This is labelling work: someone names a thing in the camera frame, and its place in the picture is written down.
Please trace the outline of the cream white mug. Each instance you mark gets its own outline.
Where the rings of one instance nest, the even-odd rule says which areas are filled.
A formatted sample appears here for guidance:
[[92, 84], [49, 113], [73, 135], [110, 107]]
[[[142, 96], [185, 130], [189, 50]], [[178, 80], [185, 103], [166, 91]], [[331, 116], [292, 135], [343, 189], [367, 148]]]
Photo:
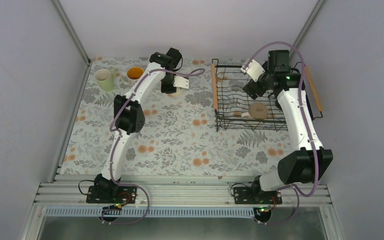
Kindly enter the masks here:
[[169, 94], [167, 94], [167, 96], [170, 98], [176, 98], [176, 97], [180, 97], [184, 92], [185, 92], [185, 90], [183, 88], [177, 88], [176, 92], [169, 93]]

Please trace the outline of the beige brown mug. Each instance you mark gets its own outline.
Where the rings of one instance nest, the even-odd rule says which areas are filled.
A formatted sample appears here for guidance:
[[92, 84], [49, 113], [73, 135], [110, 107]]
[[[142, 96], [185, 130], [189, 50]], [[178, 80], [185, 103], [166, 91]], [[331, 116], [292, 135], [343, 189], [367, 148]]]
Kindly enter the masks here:
[[252, 103], [246, 112], [240, 115], [242, 118], [252, 118], [255, 120], [264, 120], [269, 116], [267, 106], [262, 102]]

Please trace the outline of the floral patterned white mug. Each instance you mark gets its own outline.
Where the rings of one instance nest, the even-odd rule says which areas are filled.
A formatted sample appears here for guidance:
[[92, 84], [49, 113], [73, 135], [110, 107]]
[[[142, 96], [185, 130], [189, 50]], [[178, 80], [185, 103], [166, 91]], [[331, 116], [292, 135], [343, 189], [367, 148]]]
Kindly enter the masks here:
[[121, 73], [123, 83], [134, 83], [139, 80], [144, 73], [144, 69], [139, 66], [133, 66]]

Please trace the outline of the light green mug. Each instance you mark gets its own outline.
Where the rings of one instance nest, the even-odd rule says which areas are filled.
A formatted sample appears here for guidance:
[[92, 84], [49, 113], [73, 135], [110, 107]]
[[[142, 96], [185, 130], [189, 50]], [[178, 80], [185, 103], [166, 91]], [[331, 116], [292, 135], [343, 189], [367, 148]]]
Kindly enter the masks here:
[[94, 78], [98, 86], [106, 92], [112, 91], [115, 88], [116, 71], [114, 68], [102, 68], [95, 72]]

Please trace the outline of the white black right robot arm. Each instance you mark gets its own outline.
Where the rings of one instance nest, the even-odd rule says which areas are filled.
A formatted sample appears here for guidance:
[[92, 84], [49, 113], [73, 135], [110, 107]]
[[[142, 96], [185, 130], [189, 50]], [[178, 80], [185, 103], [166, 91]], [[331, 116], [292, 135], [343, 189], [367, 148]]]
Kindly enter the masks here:
[[310, 197], [332, 162], [333, 153], [324, 148], [313, 126], [303, 76], [293, 72], [288, 50], [270, 50], [265, 65], [251, 60], [241, 71], [251, 78], [243, 87], [249, 97], [255, 100], [267, 91], [272, 92], [284, 114], [294, 150], [278, 162], [276, 172], [257, 178], [250, 191], [252, 200], [262, 204], [269, 199], [270, 192], [294, 187], [296, 183], [312, 183], [309, 193], [298, 190], [302, 196]]

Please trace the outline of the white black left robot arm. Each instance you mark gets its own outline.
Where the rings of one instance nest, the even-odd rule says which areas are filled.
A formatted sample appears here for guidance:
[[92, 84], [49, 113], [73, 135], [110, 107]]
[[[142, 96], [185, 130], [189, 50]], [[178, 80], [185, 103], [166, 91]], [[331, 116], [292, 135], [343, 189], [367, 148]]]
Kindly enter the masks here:
[[145, 72], [134, 86], [124, 95], [114, 98], [114, 119], [110, 131], [114, 133], [113, 144], [108, 160], [100, 175], [113, 183], [121, 178], [123, 161], [131, 143], [145, 125], [145, 114], [141, 103], [146, 100], [155, 86], [161, 84], [163, 94], [177, 92], [175, 87], [175, 68], [183, 60], [176, 48], [171, 47], [167, 53], [153, 53], [149, 58]]

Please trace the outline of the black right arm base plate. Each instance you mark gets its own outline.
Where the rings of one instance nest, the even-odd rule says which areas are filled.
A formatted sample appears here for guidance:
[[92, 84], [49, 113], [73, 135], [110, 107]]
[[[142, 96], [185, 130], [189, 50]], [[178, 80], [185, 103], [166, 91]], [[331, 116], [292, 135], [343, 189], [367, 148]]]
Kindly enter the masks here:
[[280, 205], [283, 203], [282, 195], [278, 191], [253, 190], [247, 186], [235, 186], [232, 194], [237, 205]]

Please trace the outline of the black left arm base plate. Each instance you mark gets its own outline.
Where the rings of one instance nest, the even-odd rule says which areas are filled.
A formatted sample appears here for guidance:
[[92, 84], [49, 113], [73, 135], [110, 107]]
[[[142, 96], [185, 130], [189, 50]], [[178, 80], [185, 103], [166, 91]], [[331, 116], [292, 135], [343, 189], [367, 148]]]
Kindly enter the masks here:
[[88, 204], [134, 204], [137, 196], [137, 187], [118, 186], [113, 189], [100, 189], [97, 186], [90, 186], [86, 196]]

